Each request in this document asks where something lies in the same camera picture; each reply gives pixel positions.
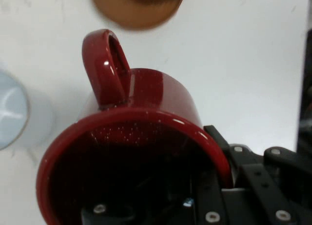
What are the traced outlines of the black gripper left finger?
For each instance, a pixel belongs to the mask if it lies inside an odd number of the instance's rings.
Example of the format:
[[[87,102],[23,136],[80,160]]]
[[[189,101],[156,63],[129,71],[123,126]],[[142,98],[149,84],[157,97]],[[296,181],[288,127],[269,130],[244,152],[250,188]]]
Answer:
[[[218,170],[112,170],[88,180],[94,195],[81,209],[84,225],[195,225],[228,175]]]

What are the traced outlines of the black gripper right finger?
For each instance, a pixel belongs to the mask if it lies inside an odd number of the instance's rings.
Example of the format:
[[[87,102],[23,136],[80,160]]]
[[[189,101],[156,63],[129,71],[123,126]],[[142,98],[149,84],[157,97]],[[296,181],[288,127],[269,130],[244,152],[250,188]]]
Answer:
[[[212,125],[204,131],[230,167],[231,187],[214,167],[203,171],[203,222],[206,225],[309,225],[312,222],[312,146],[298,150],[274,146],[257,155],[228,144]]]

